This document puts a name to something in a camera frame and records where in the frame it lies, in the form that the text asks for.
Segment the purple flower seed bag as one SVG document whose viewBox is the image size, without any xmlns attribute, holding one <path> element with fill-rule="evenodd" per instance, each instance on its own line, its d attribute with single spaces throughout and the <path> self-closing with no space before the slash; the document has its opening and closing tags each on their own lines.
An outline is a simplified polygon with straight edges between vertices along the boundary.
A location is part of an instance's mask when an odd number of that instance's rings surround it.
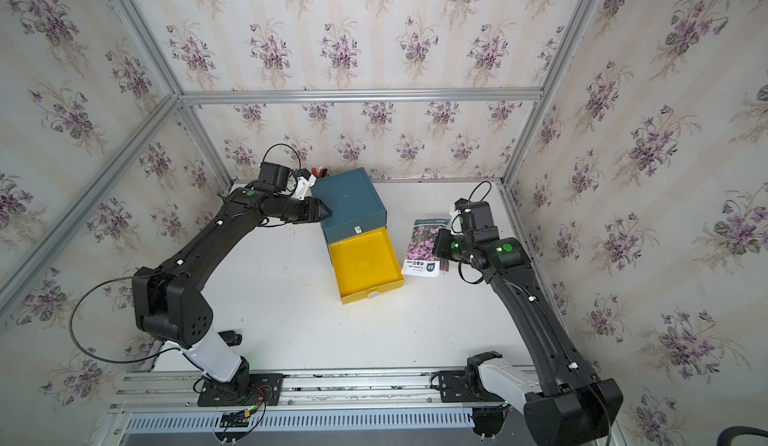
<svg viewBox="0 0 768 446">
<path fill-rule="evenodd" d="M 447 218 L 417 219 L 402 267 L 404 276 L 435 278 L 449 271 L 449 263 L 433 254 L 440 229 L 449 225 Z"/>
</svg>

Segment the yellow drawer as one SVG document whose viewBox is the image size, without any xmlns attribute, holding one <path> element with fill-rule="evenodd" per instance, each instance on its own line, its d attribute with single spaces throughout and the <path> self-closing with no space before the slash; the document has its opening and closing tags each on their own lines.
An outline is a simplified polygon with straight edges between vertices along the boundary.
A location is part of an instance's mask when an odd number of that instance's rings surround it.
<svg viewBox="0 0 768 446">
<path fill-rule="evenodd" d="M 328 250 L 344 305 L 399 289 L 404 284 L 385 227 L 330 244 Z"/>
</svg>

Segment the teal drawer cabinet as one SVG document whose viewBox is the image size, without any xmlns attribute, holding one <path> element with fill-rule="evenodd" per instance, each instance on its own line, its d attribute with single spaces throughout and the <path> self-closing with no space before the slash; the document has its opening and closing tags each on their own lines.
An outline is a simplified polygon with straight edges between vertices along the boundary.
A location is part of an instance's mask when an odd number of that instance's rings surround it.
<svg viewBox="0 0 768 446">
<path fill-rule="evenodd" d="M 311 193 L 331 210 L 320 222 L 328 245 L 386 226 L 387 210 L 364 168 L 320 179 Z"/>
</svg>

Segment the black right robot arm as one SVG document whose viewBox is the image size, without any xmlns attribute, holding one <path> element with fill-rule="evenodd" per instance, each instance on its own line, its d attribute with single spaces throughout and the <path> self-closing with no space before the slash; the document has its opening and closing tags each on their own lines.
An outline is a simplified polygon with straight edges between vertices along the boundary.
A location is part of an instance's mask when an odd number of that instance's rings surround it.
<svg viewBox="0 0 768 446">
<path fill-rule="evenodd" d="M 495 351 L 472 356 L 464 371 L 468 394 L 480 401 L 497 398 L 504 410 L 520 412 L 538 445 L 612 442 L 623 393 L 615 380 L 600 378 L 578 351 L 520 241 L 501 237 L 485 201 L 461 198 L 452 216 L 460 229 L 439 229 L 433 254 L 479 272 L 480 282 L 506 307 L 536 371 L 530 376 Z"/>
</svg>

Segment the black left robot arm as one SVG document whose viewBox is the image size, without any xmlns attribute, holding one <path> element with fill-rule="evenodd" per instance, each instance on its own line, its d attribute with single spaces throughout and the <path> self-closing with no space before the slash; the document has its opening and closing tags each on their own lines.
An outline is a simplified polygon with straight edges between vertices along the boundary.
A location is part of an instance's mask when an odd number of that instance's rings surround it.
<svg viewBox="0 0 768 446">
<path fill-rule="evenodd" d="M 137 328 L 179 346 L 207 379 L 243 387 L 249 366 L 214 329 L 214 310 L 203 294 L 208 280 L 246 235 L 270 219 L 306 224 L 331 215 L 331 208 L 312 196 L 297 199 L 254 188 L 234 189 L 213 219 L 180 251 L 159 266 L 142 267 L 134 274 L 131 289 Z"/>
</svg>

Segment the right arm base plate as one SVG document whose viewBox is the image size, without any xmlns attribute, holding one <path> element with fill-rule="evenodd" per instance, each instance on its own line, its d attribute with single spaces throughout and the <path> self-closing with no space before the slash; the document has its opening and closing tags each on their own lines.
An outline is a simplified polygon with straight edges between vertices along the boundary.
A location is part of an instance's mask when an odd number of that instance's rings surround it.
<svg viewBox="0 0 768 446">
<path fill-rule="evenodd" d="M 429 377 L 429 386 L 439 393 L 442 403 L 504 402 L 499 396 L 486 391 L 473 373 L 465 370 L 442 370 Z"/>
</svg>

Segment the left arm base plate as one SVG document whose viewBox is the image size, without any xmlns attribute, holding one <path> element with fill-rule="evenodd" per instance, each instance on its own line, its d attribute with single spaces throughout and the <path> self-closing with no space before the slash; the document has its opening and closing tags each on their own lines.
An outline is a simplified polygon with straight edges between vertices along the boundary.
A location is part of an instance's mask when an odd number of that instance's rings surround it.
<svg viewBox="0 0 768 446">
<path fill-rule="evenodd" d="M 219 383 L 203 376 L 194 383 L 193 391 L 199 407 L 276 406 L 284 379 L 279 373 L 251 373 L 242 383 Z"/>
</svg>

